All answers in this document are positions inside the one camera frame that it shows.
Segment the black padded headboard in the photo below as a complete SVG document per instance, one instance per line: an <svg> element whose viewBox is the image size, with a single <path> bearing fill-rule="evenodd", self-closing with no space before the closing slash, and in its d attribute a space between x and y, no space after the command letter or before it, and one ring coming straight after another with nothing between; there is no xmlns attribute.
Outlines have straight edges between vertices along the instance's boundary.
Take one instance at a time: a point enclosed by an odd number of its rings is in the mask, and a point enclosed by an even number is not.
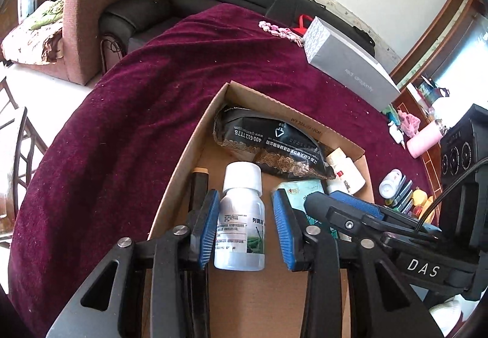
<svg viewBox="0 0 488 338"><path fill-rule="evenodd" d="M99 31L110 36L123 55L139 49L172 28L187 16L201 13L220 3L246 8L289 28L305 24L316 16L348 36L371 56L375 42L364 30L352 26L315 0L119 0L105 8L99 18Z"/></svg>

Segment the grey red dragonfly shoebox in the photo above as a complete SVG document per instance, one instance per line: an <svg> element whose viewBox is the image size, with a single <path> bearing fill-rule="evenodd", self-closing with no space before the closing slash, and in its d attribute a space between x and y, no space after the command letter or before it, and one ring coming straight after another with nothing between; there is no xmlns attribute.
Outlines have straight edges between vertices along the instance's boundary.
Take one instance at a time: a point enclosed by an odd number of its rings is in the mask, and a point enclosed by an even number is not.
<svg viewBox="0 0 488 338"><path fill-rule="evenodd" d="M351 90L381 112L400 95L384 67L356 42L315 17L303 36L310 65Z"/></svg>

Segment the black marker yellow cap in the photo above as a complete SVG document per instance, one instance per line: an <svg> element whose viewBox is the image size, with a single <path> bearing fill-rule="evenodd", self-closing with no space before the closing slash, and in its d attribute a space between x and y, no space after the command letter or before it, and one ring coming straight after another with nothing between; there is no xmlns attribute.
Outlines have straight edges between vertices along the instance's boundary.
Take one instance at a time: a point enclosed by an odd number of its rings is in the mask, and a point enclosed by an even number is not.
<svg viewBox="0 0 488 338"><path fill-rule="evenodd" d="M403 212L403 210L406 208L408 205L411 196L412 196L412 184L413 181L409 180L408 183L406 183L403 188L400 190L399 194L395 198L394 202L392 203L393 209L397 212Z"/></svg>

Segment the black marker orange cap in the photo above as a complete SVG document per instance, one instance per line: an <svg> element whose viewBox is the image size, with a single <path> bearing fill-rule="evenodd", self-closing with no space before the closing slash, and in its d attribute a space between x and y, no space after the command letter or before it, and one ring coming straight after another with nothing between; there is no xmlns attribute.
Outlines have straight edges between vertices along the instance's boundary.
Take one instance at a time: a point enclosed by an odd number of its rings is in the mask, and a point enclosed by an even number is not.
<svg viewBox="0 0 488 338"><path fill-rule="evenodd" d="M190 194L188 210L190 212L200 209L208 192L208 170L196 167L190 176Z"/></svg>

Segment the white bottle green label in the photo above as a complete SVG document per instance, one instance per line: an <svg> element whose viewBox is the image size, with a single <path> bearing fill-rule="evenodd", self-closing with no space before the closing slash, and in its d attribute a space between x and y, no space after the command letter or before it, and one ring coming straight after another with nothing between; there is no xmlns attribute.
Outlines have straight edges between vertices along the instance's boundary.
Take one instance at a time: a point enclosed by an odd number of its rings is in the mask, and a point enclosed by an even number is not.
<svg viewBox="0 0 488 338"><path fill-rule="evenodd" d="M257 272L265 268L266 207L261 200L260 168L229 164L223 181L215 238L214 267Z"/></svg>

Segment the black snack bag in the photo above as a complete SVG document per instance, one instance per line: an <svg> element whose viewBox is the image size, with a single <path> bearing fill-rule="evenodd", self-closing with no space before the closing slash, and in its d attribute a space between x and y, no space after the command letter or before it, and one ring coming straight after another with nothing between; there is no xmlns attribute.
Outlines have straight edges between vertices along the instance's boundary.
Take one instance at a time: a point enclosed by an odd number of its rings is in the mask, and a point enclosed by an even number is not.
<svg viewBox="0 0 488 338"><path fill-rule="evenodd" d="M267 174L287 179L334 179L323 147L298 127L244 107L224 106L213 121L216 143Z"/></svg>

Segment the yellow snack packet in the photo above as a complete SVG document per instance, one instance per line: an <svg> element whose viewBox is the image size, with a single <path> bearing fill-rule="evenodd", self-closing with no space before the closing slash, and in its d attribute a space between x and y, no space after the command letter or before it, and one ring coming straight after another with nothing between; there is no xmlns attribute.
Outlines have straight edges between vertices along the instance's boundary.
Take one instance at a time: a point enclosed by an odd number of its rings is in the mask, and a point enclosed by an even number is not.
<svg viewBox="0 0 488 338"><path fill-rule="evenodd" d="M433 196L429 197L422 189L415 189L415 191L412 193L412 201L410 215L413 218L419 219L433 203Z"/></svg>

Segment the floral blanket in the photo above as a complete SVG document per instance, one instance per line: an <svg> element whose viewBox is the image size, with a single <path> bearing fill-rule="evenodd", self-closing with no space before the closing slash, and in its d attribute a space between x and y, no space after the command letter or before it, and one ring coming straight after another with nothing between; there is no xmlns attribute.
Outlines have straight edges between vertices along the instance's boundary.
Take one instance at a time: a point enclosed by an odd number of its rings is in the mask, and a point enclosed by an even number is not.
<svg viewBox="0 0 488 338"><path fill-rule="evenodd" d="M64 4L43 2L3 39L3 57L23 65L49 65L63 58Z"/></svg>

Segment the teal cartoon tissue pack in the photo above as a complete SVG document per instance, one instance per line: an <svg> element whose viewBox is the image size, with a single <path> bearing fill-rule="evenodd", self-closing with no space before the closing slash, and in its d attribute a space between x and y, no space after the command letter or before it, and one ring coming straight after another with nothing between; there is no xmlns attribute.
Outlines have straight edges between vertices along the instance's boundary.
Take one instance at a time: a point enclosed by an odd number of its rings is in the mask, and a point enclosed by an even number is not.
<svg viewBox="0 0 488 338"><path fill-rule="evenodd" d="M306 179L280 183L274 190L283 189L290 206L301 212L306 212L304 202L307 196L313 192L324 193L322 182L319 179Z"/></svg>

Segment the black marker grey cap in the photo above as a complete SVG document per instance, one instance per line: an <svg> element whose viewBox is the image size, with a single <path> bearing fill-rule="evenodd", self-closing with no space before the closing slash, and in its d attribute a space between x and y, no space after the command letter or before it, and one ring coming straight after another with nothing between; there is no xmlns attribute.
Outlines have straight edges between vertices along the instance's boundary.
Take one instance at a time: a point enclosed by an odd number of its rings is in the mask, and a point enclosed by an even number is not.
<svg viewBox="0 0 488 338"><path fill-rule="evenodd" d="M405 186L405 183L406 183L406 176L403 175L402 178L401 178L401 180L400 180L400 182L399 182L399 185L398 185L397 189L395 190L395 193L391 197L389 197L389 198L387 198L385 200L385 205L386 206L389 207L395 201L395 198L397 198L399 196L401 190Z"/></svg>

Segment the maroon velvet bedspread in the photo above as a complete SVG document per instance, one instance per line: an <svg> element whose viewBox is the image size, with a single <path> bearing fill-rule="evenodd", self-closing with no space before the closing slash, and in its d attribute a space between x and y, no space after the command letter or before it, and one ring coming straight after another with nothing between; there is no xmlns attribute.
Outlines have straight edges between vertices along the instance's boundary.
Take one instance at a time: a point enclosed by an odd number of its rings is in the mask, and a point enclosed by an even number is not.
<svg viewBox="0 0 488 338"><path fill-rule="evenodd" d="M185 18L114 65L65 123L28 186L8 266L9 297L34 336L118 239L147 237L194 128L232 81L363 148L372 184L400 169L429 188L423 161L395 144L382 114L260 21L230 4Z"/></svg>

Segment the white pill bottle red label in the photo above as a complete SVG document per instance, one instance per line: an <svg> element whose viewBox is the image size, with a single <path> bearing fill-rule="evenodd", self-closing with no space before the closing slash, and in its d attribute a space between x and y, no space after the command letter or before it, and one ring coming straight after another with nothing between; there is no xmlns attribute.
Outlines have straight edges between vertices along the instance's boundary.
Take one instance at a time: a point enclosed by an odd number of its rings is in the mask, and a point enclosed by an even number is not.
<svg viewBox="0 0 488 338"><path fill-rule="evenodd" d="M403 174L399 169L392 169L379 184L379 194L384 199L394 198Z"/></svg>

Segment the green cloth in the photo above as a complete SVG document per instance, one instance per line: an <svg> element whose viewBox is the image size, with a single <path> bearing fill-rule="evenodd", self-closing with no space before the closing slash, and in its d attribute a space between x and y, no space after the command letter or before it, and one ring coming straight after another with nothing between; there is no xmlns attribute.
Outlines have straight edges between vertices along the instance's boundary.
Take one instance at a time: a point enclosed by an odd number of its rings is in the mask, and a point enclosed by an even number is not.
<svg viewBox="0 0 488 338"><path fill-rule="evenodd" d="M386 116L387 121L392 121L397 127L400 127L400 117L392 104L383 109L381 113Z"/></svg>

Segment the pink cloth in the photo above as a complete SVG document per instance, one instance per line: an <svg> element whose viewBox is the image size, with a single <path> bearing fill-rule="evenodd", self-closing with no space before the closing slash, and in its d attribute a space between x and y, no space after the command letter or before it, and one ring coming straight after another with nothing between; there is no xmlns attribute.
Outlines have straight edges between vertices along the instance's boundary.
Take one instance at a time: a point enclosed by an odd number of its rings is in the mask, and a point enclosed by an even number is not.
<svg viewBox="0 0 488 338"><path fill-rule="evenodd" d="M405 113L401 110L398 110L397 114L400 119L401 131L409 138L415 137L418 134L420 119L410 113Z"/></svg>

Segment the brown cardboard box tray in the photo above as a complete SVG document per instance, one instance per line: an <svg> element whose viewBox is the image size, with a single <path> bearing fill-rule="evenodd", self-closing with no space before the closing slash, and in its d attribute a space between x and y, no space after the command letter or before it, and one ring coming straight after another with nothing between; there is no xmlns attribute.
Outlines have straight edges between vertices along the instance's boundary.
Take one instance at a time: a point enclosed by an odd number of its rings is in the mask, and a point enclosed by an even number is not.
<svg viewBox="0 0 488 338"><path fill-rule="evenodd" d="M213 139L214 117L225 104L235 104L288 121L326 146L341 148L366 180L357 196L373 202L371 176L364 149L303 113L263 93L231 81L221 87L188 140L165 189L149 233L163 235L185 220L189 176L196 167L208 170L208 185L221 190L226 166L235 157ZM266 267L260 272L209 269L210 330L213 337L298 337L307 286L305 273L288 271L275 228L271 192L280 178L263 174L266 205Z"/></svg>

